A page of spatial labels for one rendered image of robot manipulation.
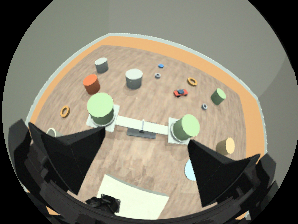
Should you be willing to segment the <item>orange toy car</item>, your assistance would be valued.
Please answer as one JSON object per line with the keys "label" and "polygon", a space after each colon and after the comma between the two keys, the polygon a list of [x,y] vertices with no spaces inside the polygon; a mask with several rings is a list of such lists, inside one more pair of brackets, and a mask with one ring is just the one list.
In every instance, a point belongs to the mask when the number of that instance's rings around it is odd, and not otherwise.
{"label": "orange toy car", "polygon": [[174,96],[176,97],[188,96],[188,91],[185,91],[185,89],[178,89],[178,91],[174,91]]}

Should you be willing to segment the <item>orange flat ring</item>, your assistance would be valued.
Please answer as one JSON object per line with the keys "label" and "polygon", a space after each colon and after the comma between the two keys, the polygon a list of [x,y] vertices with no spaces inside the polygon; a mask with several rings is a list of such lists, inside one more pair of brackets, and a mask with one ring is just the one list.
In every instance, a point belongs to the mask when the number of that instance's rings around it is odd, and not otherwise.
{"label": "orange flat ring", "polygon": [[[67,111],[67,113],[65,113],[65,115],[63,115],[63,112],[64,111]],[[64,117],[68,117],[69,116],[69,112],[71,112],[71,109],[69,109],[68,105],[65,105],[64,108],[61,108],[60,115],[64,119]]]}
{"label": "orange flat ring", "polygon": [[[193,80],[194,83],[192,83],[192,81],[190,81],[190,80]],[[196,85],[197,85],[197,80],[194,80],[193,77],[188,77],[188,83],[189,83],[190,85],[193,85],[193,87],[196,87]]]}

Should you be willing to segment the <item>orange cylinder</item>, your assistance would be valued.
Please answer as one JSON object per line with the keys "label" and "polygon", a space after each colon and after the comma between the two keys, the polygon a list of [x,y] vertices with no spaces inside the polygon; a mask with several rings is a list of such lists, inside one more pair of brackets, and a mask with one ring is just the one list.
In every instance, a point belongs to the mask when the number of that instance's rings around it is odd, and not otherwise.
{"label": "orange cylinder", "polygon": [[86,92],[88,92],[89,95],[96,95],[96,93],[100,91],[100,83],[98,83],[97,76],[94,75],[94,73],[93,75],[86,76],[82,84],[84,84]]}

